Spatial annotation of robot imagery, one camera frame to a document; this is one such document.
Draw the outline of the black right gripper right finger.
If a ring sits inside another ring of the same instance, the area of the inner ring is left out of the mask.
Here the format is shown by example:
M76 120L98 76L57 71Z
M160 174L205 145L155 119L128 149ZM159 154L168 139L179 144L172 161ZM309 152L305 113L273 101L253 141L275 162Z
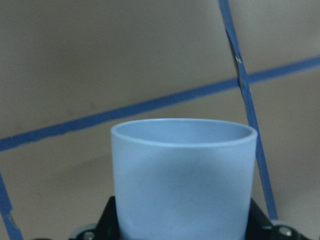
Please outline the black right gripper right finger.
M245 240L268 240L273 229L273 224L264 214L257 203L251 199L248 214Z

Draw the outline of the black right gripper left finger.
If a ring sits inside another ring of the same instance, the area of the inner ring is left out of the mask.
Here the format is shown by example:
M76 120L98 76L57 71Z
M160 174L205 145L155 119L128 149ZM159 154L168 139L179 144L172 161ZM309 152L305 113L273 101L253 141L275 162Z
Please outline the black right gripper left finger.
M120 229L116 210L116 198L111 196L95 227L94 240L119 240Z

